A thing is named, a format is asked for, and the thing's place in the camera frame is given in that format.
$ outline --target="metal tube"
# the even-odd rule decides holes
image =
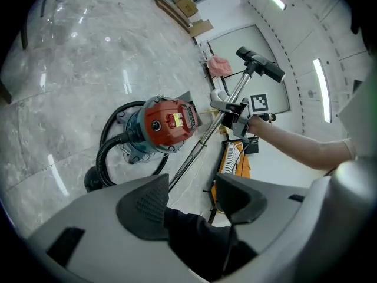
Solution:
[[[251,74],[254,72],[256,66],[257,65],[254,63],[250,64],[250,66],[248,67],[247,73],[245,72],[242,74],[240,81],[237,83],[232,94],[227,99],[228,103],[234,103],[237,101],[239,94],[241,93],[242,89],[244,89],[247,82],[249,82],[251,78]],[[206,146],[206,143],[208,139],[211,137],[211,135],[220,127],[221,123],[223,122],[224,116],[225,116],[225,112],[220,111],[219,114],[214,119],[214,121],[212,122],[211,126],[203,134],[201,139],[196,143],[195,147],[192,149],[188,158],[186,158],[182,166],[178,169],[177,173],[174,175],[173,179],[170,181],[169,192],[177,184],[177,182],[181,179],[181,177],[185,174],[185,172],[189,169],[190,165],[195,161],[199,153]]]

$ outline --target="vacuum hose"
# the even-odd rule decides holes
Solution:
[[[102,183],[106,186],[114,186],[116,183],[112,182],[108,176],[107,168],[106,168],[106,156],[107,153],[110,151],[112,147],[115,147],[118,144],[124,144],[128,142],[137,142],[139,141],[139,137],[137,133],[133,130],[127,130],[121,134],[118,134],[109,140],[105,141],[105,143],[100,147],[97,158],[95,160],[95,167],[97,169],[98,176]]]
[[[107,156],[107,153],[110,151],[110,149],[113,148],[114,146],[118,145],[118,144],[123,144],[123,143],[128,143],[128,142],[138,142],[139,141],[139,138],[136,135],[136,133],[134,131],[129,131],[129,130],[127,130],[124,133],[121,133],[119,135],[116,135],[116,136],[114,136],[114,137],[112,137],[112,138],[110,138],[106,141],[107,134],[110,130],[110,127],[113,124],[113,122],[115,122],[115,120],[117,118],[117,114],[119,112],[122,112],[126,109],[133,108],[133,107],[141,107],[144,104],[145,104],[145,101],[134,101],[134,102],[127,103],[127,104],[120,106],[118,109],[116,109],[116,111],[114,111],[112,113],[112,115],[110,115],[109,119],[107,120],[107,122],[106,122],[106,124],[105,124],[105,126],[102,130],[102,134],[101,134],[101,138],[100,138],[100,149],[97,153],[97,158],[96,158],[96,161],[95,161],[95,167],[96,167],[98,176],[100,177],[100,181],[102,181],[102,183],[105,186],[116,185],[116,183],[111,181],[111,179],[108,175],[108,172],[107,172],[107,167],[106,167],[106,156]],[[156,170],[152,173],[152,175],[159,174],[162,171],[163,167],[165,166],[165,164],[167,162],[167,159],[168,159],[168,155],[166,155],[162,158],[160,164],[158,165]]]

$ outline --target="pink cloth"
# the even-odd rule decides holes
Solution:
[[[207,65],[212,76],[223,77],[232,74],[228,60],[220,58],[216,54],[207,62]]]

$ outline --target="human arm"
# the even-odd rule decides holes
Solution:
[[[312,169],[327,171],[352,159],[347,145],[341,140],[320,143],[306,136],[285,131],[258,116],[251,117],[248,132],[256,134],[284,154]]]

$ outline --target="white wall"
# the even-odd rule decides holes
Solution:
[[[253,18],[240,0],[202,0],[197,3],[203,21],[209,20],[213,29],[197,37],[197,42],[210,41],[228,32],[251,26]]]
[[[361,35],[350,31],[347,4],[343,0],[283,0],[287,8],[281,11],[271,0],[242,1],[250,5],[250,13],[279,66],[292,77],[293,83],[286,82],[286,87],[288,93],[289,86],[291,93],[292,87],[296,88],[298,97],[289,95],[289,99],[291,108],[300,110],[297,120],[301,133],[322,142],[346,137],[336,116],[352,97],[353,80],[364,80],[372,65]],[[329,82],[331,124],[323,120],[315,58],[323,62]]]
[[[236,55],[236,51],[241,46],[250,48],[269,61],[275,62],[268,44],[255,25],[238,29],[237,31],[211,40],[210,45],[215,54],[228,60],[233,73],[245,69],[244,61]],[[230,93],[234,90],[241,76],[242,74],[240,73],[226,79]],[[260,76],[256,73],[253,74],[252,79],[243,89],[239,101],[244,97],[249,97],[251,94],[260,93],[267,93],[270,112],[278,113],[289,110],[284,83],[277,83],[266,75]]]

